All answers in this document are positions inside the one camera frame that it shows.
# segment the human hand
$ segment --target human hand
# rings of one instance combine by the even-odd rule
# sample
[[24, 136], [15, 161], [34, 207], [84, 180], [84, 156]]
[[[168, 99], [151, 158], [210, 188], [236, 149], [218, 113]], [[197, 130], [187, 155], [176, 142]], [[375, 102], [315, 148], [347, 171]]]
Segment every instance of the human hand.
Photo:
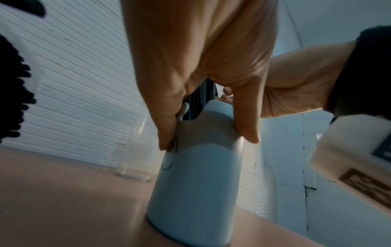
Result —
[[230, 87], [235, 126], [259, 142], [276, 0], [122, 0], [137, 85], [168, 148], [182, 101], [206, 77]]
[[[323, 108], [356, 42], [309, 47], [270, 59], [262, 118]], [[233, 104], [235, 92], [225, 87], [220, 101]]]

